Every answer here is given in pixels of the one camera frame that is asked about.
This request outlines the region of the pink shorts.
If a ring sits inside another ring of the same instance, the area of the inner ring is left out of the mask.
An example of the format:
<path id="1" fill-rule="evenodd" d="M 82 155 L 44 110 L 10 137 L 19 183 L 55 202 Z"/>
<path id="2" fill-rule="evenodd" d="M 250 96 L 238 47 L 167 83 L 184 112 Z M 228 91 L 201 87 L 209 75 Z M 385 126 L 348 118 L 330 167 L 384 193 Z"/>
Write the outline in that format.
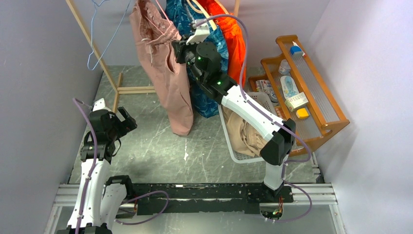
<path id="1" fill-rule="evenodd" d="M 153 83 L 174 134 L 186 136 L 193 109 L 185 65 L 175 61 L 172 41 L 181 36 L 174 24 L 150 0 L 135 2 L 129 16 L 138 60 Z"/>

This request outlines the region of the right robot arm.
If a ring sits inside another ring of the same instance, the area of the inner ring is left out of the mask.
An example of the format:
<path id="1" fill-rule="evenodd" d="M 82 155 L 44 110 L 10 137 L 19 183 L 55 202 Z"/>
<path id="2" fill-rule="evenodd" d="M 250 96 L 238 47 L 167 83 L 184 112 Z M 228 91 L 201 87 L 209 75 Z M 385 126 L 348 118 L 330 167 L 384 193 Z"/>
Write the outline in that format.
<path id="1" fill-rule="evenodd" d="M 283 120 L 269 112 L 224 73 L 221 70 L 221 55 L 213 43 L 189 44 L 185 40 L 174 40 L 171 45 L 176 62 L 186 65 L 203 92 L 238 114 L 267 142 L 260 150 L 260 156 L 266 162 L 263 196 L 269 202 L 276 201 L 282 194 L 284 164 L 296 138 L 295 122 L 292 119 Z"/>

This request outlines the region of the blue wire hanger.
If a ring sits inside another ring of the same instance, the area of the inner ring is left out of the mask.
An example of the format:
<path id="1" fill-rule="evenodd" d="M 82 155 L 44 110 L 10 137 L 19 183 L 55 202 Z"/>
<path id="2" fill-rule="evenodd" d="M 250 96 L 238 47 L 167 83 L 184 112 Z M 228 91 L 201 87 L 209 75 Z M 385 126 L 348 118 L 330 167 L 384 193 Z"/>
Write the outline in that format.
<path id="1" fill-rule="evenodd" d="M 133 1 L 92 0 L 90 6 L 94 10 L 88 21 L 92 51 L 88 55 L 87 68 L 95 70 L 103 61 L 107 65 L 134 65 L 134 43 L 128 19 Z"/>

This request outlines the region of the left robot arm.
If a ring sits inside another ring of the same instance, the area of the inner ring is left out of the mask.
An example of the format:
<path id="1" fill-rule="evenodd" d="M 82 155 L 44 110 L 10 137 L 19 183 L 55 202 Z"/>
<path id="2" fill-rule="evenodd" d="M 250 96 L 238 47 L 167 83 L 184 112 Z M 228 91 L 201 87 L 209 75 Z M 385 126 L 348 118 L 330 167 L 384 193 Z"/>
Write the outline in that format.
<path id="1" fill-rule="evenodd" d="M 135 189 L 128 175 L 107 177 L 120 141 L 137 124 L 124 107 L 118 113 L 94 107 L 81 150 L 81 182 L 67 227 L 59 234 L 110 234 L 121 203 L 133 200 Z"/>

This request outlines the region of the beige shorts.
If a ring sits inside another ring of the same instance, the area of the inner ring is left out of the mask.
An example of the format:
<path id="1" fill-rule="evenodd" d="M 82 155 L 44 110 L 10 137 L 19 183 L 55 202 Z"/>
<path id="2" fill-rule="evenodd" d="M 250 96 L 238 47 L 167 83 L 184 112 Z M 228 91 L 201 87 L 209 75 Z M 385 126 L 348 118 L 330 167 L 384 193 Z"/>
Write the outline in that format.
<path id="1" fill-rule="evenodd" d="M 260 151 L 267 144 L 267 140 L 232 110 L 222 107 L 222 111 L 233 150 L 247 156 L 260 157 Z"/>

